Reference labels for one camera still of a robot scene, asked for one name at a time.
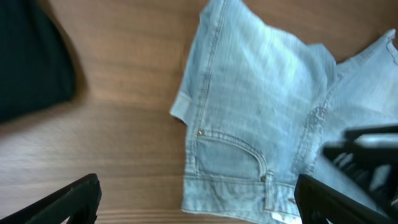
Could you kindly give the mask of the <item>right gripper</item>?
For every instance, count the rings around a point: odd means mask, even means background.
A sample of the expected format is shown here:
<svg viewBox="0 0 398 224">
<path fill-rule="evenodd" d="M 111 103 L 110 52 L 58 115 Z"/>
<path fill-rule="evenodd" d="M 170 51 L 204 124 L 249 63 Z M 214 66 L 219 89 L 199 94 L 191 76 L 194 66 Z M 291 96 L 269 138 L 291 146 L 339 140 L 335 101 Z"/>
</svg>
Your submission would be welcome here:
<svg viewBox="0 0 398 224">
<path fill-rule="evenodd" d="M 363 135 L 397 135 L 397 125 L 347 129 L 345 140 L 325 144 L 323 155 L 362 188 L 391 218 L 397 217 L 397 145 L 364 146 Z"/>
</svg>

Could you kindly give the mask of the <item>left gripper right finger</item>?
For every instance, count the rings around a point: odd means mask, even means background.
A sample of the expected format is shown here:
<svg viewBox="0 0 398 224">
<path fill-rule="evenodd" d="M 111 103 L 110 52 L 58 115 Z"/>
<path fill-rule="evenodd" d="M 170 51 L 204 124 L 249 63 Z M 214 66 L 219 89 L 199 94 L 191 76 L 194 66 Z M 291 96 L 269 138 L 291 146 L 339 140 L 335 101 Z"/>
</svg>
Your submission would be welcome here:
<svg viewBox="0 0 398 224">
<path fill-rule="evenodd" d="M 395 224 L 307 174 L 298 176 L 294 197 L 303 224 Z"/>
</svg>

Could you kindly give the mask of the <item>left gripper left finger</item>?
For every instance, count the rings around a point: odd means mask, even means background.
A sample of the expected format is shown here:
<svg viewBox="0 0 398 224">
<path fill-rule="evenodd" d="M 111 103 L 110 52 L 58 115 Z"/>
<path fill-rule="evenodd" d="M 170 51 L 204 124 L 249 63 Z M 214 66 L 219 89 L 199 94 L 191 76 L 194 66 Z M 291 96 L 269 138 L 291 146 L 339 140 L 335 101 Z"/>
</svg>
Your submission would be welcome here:
<svg viewBox="0 0 398 224">
<path fill-rule="evenodd" d="M 88 174 L 1 219 L 1 224 L 94 224 L 102 192 L 98 176 Z"/>
</svg>

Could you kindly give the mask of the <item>light blue denim shorts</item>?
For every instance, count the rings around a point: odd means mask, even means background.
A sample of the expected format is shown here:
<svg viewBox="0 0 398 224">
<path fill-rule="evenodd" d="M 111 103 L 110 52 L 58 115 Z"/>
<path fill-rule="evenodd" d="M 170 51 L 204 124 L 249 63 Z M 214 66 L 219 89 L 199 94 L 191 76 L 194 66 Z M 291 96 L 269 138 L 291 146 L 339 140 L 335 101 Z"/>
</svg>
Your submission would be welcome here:
<svg viewBox="0 0 398 224">
<path fill-rule="evenodd" d="M 242 1 L 210 1 L 170 110 L 187 125 L 182 210 L 298 223 L 300 174 L 376 210 L 321 147 L 348 128 L 397 122 L 395 35 L 337 63 Z"/>
</svg>

